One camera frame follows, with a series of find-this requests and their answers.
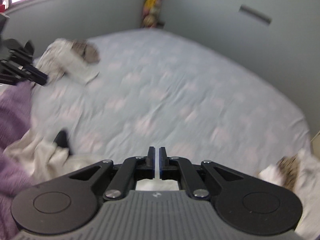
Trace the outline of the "white fluffy folded garment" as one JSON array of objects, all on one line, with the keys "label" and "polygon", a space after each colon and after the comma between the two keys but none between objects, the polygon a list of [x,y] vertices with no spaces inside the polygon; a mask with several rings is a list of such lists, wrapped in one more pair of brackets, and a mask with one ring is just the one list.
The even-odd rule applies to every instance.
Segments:
[{"label": "white fluffy folded garment", "polygon": [[[319,239],[319,159],[305,149],[297,153],[300,159],[295,193],[303,205],[303,214],[296,227],[304,239]],[[277,164],[271,164],[258,174],[258,178],[282,186]]]}]

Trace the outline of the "purple fuzzy garment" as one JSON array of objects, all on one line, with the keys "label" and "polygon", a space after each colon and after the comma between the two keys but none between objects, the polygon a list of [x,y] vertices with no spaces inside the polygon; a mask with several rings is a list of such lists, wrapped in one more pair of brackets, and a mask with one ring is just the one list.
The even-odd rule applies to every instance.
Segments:
[{"label": "purple fuzzy garment", "polygon": [[18,229],[11,215],[14,197],[32,185],[24,168],[4,154],[30,129],[31,84],[9,86],[1,94],[1,239],[12,239]]}]

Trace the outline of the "blue pink-dotted bed blanket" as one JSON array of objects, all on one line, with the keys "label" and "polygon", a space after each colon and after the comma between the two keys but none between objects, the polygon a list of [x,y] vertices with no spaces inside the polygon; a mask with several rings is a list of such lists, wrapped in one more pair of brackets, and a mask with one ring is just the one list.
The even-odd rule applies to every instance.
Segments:
[{"label": "blue pink-dotted bed blanket", "polygon": [[150,146],[198,164],[256,175],[311,153],[302,111],[246,68],[196,42],[139,29],[91,39],[99,75],[33,91],[32,126],[47,140],[67,129],[74,154],[121,163]]}]

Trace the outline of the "grey wall vent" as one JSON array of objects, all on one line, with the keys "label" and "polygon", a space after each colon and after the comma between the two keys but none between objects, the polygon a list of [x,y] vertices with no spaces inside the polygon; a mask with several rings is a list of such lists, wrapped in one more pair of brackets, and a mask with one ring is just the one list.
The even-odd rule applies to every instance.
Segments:
[{"label": "grey wall vent", "polygon": [[270,25],[272,22],[272,18],[256,9],[253,9],[252,7],[246,6],[244,4],[240,5],[239,12],[242,12],[244,14],[247,14],[260,22],[263,22],[267,25]]}]

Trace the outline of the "brown taupe garment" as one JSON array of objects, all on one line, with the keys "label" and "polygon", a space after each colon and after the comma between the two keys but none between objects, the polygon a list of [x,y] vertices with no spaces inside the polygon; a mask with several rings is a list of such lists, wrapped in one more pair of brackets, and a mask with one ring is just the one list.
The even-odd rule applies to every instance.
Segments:
[{"label": "brown taupe garment", "polygon": [[99,51],[95,44],[87,40],[73,40],[72,50],[79,55],[86,63],[98,63],[100,61]]}]

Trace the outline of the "cream long sleeve garment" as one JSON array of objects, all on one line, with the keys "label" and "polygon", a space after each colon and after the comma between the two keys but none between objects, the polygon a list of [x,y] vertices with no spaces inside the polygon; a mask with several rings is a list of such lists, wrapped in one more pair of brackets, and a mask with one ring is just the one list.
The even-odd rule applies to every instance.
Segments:
[{"label": "cream long sleeve garment", "polygon": [[72,41],[64,38],[56,39],[36,60],[35,67],[48,75],[49,83],[67,75],[73,81],[86,85],[99,75],[99,72],[92,67],[96,63],[86,63],[72,50]]}]

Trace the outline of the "brown striped garment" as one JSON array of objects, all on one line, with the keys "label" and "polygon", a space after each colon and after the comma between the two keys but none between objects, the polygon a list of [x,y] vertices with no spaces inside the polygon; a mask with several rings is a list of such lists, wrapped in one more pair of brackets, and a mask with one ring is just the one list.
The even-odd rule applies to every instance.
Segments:
[{"label": "brown striped garment", "polygon": [[300,159],[298,155],[283,157],[277,162],[282,187],[294,192],[299,176]]}]

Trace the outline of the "cream white t-shirt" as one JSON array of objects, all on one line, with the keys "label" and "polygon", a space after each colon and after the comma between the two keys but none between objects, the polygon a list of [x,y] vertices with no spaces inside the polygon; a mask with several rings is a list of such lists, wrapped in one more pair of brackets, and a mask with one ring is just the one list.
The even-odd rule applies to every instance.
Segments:
[{"label": "cream white t-shirt", "polygon": [[9,145],[4,154],[19,163],[32,179],[32,185],[79,170],[101,161],[95,155],[69,155],[66,148],[42,139],[33,131]]}]

